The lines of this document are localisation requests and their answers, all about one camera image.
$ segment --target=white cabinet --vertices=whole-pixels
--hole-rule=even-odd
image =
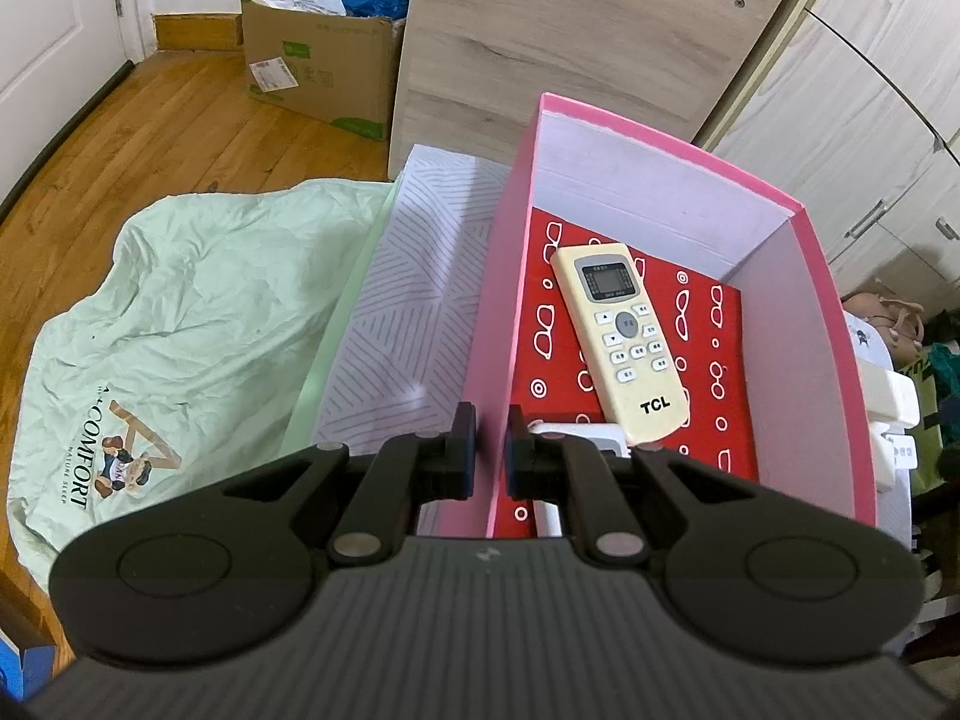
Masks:
[[[893,293],[920,303],[928,317],[960,305],[957,285],[940,276],[879,224],[830,263],[841,296],[861,290]]]
[[[914,184],[933,146],[901,96],[807,15],[714,152],[805,205],[833,259]]]
[[[923,174],[878,224],[949,281],[960,279],[960,166],[928,158]]]
[[[952,141],[960,130],[960,0],[817,0],[810,10]]]

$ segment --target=white bag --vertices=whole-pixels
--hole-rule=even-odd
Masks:
[[[7,511],[42,587],[93,525],[275,459],[390,187],[189,194],[124,225],[101,288],[40,331],[23,386]]]

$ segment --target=remote button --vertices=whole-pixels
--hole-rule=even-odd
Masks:
[[[621,311],[616,315],[616,329],[624,338],[635,338],[640,333],[640,326],[633,314]]]

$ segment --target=remote display screen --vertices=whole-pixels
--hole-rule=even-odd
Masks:
[[[584,280],[594,300],[628,298],[637,294],[630,271],[624,263],[584,266]]]

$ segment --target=air conditioner remote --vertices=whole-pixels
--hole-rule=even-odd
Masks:
[[[690,405],[630,250],[560,247],[550,265],[604,417],[623,428],[630,446],[669,436]]]

